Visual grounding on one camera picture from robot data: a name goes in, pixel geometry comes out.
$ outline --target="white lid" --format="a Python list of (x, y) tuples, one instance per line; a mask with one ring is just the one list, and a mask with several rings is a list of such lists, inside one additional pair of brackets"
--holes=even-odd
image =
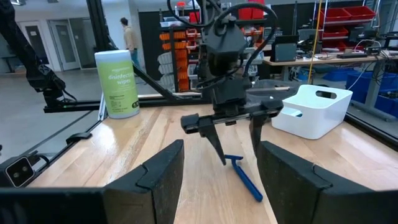
[(104, 52), (97, 52), (94, 54), (97, 62), (118, 62), (123, 60), (131, 60), (129, 50), (109, 50)]

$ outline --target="door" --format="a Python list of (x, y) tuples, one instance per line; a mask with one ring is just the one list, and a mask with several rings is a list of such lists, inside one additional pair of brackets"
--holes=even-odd
[(79, 58), (68, 21), (50, 21), (55, 40), (55, 47), (61, 60), (63, 70), (80, 68)]
[(47, 50), (39, 22), (20, 22), (19, 26), (42, 63), (53, 69), (51, 61), (49, 60), (49, 51)]

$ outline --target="workbench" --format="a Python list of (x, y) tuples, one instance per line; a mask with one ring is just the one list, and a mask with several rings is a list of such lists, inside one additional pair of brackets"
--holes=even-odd
[[(28, 187), (104, 186), (183, 139), (185, 162), (175, 223), (276, 223), (257, 169), (249, 121), (216, 128), (224, 152), (244, 157), (241, 167), (262, 192), (261, 203), (253, 199), (230, 162), (222, 165), (207, 139), (184, 133), (180, 118), (194, 113), (213, 110), (211, 105), (141, 108), (132, 118), (106, 118), (90, 139), (78, 142)], [(268, 123), (262, 140), (371, 189), (398, 188), (398, 153), (348, 123), (319, 140), (302, 139)]]
[[(379, 77), (380, 80), (383, 78), (383, 73), (381, 69), (381, 63), (379, 63), (379, 60), (382, 61), (382, 57), (376, 58), (375, 56), (368, 56), (366, 58), (330, 58), (330, 59), (319, 59), (319, 57), (325, 57), (325, 54), (317, 54), (315, 55), (318, 58), (314, 58), (312, 64), (313, 65), (319, 65), (319, 64), (341, 64), (341, 63), (371, 63), (371, 62), (376, 62), (374, 66), (374, 73), (377, 73), (377, 75), (374, 74), (374, 77)], [(390, 59), (398, 59), (397, 56), (389, 56)], [(301, 58), (297, 59), (294, 62), (271, 62), (271, 57), (264, 57), (264, 62), (268, 65), (271, 66), (282, 66), (282, 77), (283, 81), (287, 81), (289, 79), (289, 67), (293, 66), (304, 66), (304, 65), (310, 65), (311, 64), (311, 58)], [(355, 105), (357, 108), (366, 111), (368, 113), (373, 114), (374, 116), (377, 116), (381, 119), (384, 119), (385, 121), (393, 121), (396, 118), (390, 114), (387, 114), (381, 110), (378, 110), (374, 107), (376, 104), (377, 96), (379, 95), (379, 90), (380, 86), (377, 84), (376, 80), (374, 78), (371, 79), (369, 88), (368, 88), (368, 94), (366, 95), (366, 101), (364, 103), (360, 103), (354, 100), (351, 100), (351, 103)]]

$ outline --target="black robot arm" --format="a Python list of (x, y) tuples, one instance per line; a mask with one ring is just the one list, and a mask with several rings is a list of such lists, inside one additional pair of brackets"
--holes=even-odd
[(15, 10), (10, 0), (0, 0), (0, 21), (0, 33), (25, 65), (26, 78), (31, 87), (43, 92), (48, 107), (62, 105), (63, 102), (57, 98), (63, 96), (65, 82), (38, 58), (15, 22)]

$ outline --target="disinfecting wipes canister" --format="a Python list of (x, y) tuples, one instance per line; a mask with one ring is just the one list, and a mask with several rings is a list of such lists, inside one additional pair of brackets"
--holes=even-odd
[(99, 80), (110, 118), (128, 118), (139, 112), (138, 94), (130, 51), (95, 53)]

